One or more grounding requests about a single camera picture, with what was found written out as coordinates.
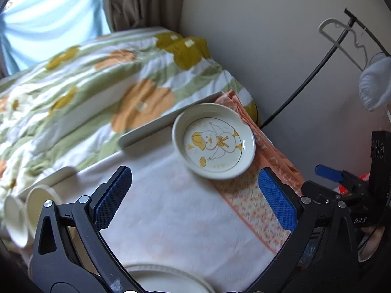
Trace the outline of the person's right hand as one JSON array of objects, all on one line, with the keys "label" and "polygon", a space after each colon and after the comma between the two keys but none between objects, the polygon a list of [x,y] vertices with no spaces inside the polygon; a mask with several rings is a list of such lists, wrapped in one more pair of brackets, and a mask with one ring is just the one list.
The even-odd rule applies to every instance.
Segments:
[{"label": "person's right hand", "polygon": [[361,228],[361,231],[364,236],[358,245],[358,260],[364,262],[369,260],[378,249],[385,227],[370,226]]}]

